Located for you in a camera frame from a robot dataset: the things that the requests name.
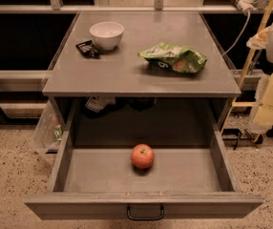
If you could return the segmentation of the red apple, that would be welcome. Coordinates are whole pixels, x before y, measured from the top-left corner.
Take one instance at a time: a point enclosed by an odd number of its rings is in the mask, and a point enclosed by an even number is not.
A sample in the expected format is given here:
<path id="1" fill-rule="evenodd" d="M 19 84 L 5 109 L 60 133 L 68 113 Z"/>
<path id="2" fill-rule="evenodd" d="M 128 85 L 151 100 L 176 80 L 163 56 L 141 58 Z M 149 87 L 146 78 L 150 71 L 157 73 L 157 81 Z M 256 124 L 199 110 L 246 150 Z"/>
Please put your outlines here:
<path id="1" fill-rule="evenodd" d="M 155 160 L 153 149 L 146 144 L 138 144 L 131 153 L 132 164 L 138 169 L 150 168 Z"/>

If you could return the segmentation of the grey open drawer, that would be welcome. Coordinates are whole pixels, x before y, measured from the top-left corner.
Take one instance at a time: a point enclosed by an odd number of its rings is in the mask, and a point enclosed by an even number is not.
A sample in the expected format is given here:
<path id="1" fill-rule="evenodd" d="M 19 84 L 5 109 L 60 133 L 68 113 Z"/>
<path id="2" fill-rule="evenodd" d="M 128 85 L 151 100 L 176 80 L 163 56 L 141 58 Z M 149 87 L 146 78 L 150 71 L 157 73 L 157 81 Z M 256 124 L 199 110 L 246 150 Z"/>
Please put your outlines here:
<path id="1" fill-rule="evenodd" d="M 132 164 L 138 144 L 155 160 Z M 128 206 L 164 207 L 164 219 L 243 218 L 262 204 L 242 192 L 205 99 L 161 99 L 98 119 L 75 101 L 44 195 L 26 205 L 41 219 L 127 219 Z"/>

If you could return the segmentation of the grey counter cabinet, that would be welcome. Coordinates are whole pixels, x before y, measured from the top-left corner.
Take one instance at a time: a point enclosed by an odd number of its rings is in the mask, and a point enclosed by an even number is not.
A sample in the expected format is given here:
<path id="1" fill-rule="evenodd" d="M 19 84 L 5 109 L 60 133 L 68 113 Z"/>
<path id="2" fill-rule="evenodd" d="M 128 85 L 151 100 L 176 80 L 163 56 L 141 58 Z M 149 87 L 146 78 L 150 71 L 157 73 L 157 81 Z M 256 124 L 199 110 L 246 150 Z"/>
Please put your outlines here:
<path id="1" fill-rule="evenodd" d="M 75 45 L 90 27 L 115 21 L 125 32 L 118 47 L 86 59 Z M 160 42 L 186 46 L 207 57 L 196 74 L 151 67 L 139 52 Z M 82 11 L 74 19 L 43 94 L 50 99 L 114 95 L 136 97 L 232 98 L 241 94 L 204 20 L 197 11 Z"/>

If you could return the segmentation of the white power strip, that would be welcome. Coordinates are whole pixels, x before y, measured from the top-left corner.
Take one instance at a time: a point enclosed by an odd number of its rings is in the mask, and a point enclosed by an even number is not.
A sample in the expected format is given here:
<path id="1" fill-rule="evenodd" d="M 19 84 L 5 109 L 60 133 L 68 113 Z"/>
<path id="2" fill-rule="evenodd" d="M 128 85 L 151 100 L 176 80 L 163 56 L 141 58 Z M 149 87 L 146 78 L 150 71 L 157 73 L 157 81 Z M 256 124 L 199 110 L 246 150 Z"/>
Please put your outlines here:
<path id="1" fill-rule="evenodd" d="M 230 0 L 230 2 L 245 15 L 255 9 L 253 4 L 257 1 L 258 0 Z"/>

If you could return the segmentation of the green chip bag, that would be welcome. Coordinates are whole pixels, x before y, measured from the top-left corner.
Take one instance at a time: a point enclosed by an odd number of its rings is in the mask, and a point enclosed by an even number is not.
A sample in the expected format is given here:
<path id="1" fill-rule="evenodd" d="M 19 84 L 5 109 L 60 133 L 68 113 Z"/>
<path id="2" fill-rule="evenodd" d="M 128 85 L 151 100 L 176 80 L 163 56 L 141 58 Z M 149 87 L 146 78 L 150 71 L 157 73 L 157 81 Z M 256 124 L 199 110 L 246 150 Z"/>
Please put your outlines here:
<path id="1" fill-rule="evenodd" d="M 151 65 L 175 73 L 198 73 L 207 57 L 185 46 L 161 42 L 138 53 Z"/>

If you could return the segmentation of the white ceramic bowl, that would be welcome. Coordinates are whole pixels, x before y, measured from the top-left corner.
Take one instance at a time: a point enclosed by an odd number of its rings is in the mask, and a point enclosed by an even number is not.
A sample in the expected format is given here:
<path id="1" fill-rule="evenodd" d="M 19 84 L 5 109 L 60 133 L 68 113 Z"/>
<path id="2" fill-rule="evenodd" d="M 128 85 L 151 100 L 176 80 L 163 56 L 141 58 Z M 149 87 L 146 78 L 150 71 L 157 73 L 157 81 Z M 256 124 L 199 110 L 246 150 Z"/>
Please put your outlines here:
<path id="1" fill-rule="evenodd" d="M 90 27 L 94 43 L 103 50 L 113 50 L 120 43 L 124 27 L 117 22 L 100 22 Z"/>

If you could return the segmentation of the black snack packet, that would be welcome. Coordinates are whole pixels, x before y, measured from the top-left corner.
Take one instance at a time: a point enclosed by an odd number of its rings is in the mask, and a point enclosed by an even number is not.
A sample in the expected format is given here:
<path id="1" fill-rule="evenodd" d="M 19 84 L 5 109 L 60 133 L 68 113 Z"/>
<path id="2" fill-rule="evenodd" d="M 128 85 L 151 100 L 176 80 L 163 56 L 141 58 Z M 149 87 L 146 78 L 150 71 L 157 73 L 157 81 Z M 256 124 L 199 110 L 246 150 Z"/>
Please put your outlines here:
<path id="1" fill-rule="evenodd" d="M 87 58 L 98 58 L 99 51 L 91 40 L 76 45 L 78 51 Z"/>

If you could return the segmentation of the white label tag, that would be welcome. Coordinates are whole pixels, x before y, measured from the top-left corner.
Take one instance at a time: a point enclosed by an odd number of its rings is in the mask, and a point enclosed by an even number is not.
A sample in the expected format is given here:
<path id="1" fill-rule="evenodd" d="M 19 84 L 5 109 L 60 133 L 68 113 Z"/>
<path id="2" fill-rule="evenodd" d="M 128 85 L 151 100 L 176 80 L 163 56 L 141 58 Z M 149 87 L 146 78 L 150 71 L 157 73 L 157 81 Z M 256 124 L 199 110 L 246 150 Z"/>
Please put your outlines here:
<path id="1" fill-rule="evenodd" d="M 92 96 L 85 104 L 85 107 L 95 113 L 99 113 L 108 105 L 115 105 L 116 99 L 114 97 L 100 97 Z"/>

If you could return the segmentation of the clear plastic bag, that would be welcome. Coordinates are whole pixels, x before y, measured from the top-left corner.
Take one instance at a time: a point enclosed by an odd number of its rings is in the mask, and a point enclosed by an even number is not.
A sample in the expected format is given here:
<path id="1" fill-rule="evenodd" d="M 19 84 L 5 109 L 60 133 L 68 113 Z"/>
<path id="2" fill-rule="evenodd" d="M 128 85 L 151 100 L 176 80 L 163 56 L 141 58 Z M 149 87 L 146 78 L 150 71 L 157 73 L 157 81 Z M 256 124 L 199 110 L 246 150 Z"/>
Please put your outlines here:
<path id="1" fill-rule="evenodd" d="M 32 138 L 32 148 L 40 155 L 56 152 L 62 137 L 62 127 L 53 106 L 47 102 Z"/>

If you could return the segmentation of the yellow ladder frame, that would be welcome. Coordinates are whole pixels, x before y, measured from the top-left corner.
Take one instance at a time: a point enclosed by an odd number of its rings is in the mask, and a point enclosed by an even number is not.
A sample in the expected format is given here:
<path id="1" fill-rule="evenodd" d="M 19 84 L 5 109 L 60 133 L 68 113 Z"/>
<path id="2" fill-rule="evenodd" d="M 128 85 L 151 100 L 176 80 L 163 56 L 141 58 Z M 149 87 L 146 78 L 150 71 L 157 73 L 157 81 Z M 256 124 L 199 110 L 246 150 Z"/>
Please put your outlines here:
<path id="1" fill-rule="evenodd" d="M 258 9 L 262 9 L 263 10 L 263 15 L 262 15 L 262 21 L 257 29 L 257 32 L 263 30 L 264 28 L 266 28 L 268 19 L 270 17 L 270 14 L 273 11 L 273 0 L 259 0 L 258 1 Z M 247 14 L 247 22 L 249 21 L 251 16 L 251 12 L 249 12 Z M 252 73 L 256 63 L 258 62 L 259 57 L 261 56 L 263 50 L 254 50 L 254 49 L 250 49 L 249 53 L 245 59 L 243 68 L 240 72 L 240 77 L 239 77 L 239 81 L 238 81 L 238 85 L 240 87 L 240 89 L 242 89 L 242 87 L 244 86 L 244 81 L 245 78 Z M 235 128 L 226 128 L 226 123 L 228 121 L 228 118 L 230 117 L 232 111 L 235 108 L 241 108 L 241 107 L 245 107 L 245 108 L 253 108 L 256 106 L 256 102 L 238 102 L 238 99 L 236 97 L 234 97 L 231 101 L 230 101 L 230 105 L 229 105 L 229 109 L 226 113 L 226 117 L 225 120 L 223 121 L 223 123 L 221 124 L 220 127 L 220 133 L 222 135 L 229 135 L 229 134 L 234 134 L 237 133 L 237 136 L 240 136 L 240 132 L 238 129 Z"/>

